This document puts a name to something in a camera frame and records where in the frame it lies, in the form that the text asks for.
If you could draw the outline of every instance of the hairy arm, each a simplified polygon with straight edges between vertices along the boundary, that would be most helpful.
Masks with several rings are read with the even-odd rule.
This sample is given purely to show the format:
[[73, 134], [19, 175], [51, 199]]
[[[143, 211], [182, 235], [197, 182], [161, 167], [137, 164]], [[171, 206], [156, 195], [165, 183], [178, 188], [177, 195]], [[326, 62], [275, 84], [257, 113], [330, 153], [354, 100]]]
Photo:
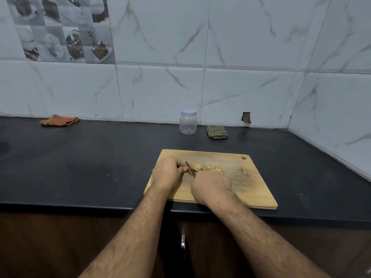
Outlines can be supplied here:
[[166, 200], [187, 171], [174, 158], [161, 159], [152, 171], [150, 189], [116, 236], [80, 278], [149, 278], [155, 262]]
[[257, 277], [330, 277], [253, 214], [232, 192], [226, 177], [197, 172], [192, 194], [230, 230]]

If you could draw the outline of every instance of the orange cloth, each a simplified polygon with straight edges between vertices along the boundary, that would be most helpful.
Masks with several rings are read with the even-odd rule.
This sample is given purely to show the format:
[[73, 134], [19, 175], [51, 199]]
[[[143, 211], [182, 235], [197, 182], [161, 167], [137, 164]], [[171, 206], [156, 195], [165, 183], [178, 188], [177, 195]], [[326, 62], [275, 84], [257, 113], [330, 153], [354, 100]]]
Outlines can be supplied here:
[[52, 115], [49, 119], [40, 121], [41, 125], [44, 126], [69, 126], [75, 122], [77, 122], [79, 118], [68, 118], [62, 117], [58, 115]]

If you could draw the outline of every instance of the transparent jar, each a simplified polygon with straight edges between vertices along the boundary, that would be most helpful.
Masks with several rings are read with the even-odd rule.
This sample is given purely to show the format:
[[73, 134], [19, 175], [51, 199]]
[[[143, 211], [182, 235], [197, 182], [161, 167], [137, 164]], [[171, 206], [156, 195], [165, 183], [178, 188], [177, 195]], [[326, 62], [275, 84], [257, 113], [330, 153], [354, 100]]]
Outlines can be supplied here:
[[179, 130], [185, 135], [192, 135], [197, 130], [197, 111], [194, 109], [183, 109], [179, 119]]

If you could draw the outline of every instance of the white lid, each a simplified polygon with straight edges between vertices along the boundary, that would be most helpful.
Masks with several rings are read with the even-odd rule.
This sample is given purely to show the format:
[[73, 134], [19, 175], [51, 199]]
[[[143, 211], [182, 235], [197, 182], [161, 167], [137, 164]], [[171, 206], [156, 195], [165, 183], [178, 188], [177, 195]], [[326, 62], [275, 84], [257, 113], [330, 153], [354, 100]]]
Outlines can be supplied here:
[[197, 111], [191, 108], [186, 108], [181, 111], [182, 116], [193, 117], [197, 115]]

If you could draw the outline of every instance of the cloth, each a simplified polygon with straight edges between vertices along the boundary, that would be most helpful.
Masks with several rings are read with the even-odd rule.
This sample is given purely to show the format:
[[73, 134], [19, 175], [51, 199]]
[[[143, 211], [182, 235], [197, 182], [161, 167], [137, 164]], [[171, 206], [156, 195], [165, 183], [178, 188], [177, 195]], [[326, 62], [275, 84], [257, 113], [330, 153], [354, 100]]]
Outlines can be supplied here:
[[225, 128], [222, 126], [207, 126], [206, 131], [212, 139], [226, 139], [228, 137]]
[[58, 115], [52, 115], [49, 119], [40, 121], [41, 125], [44, 126], [69, 126], [75, 122], [77, 122], [79, 118], [68, 118], [62, 117]]

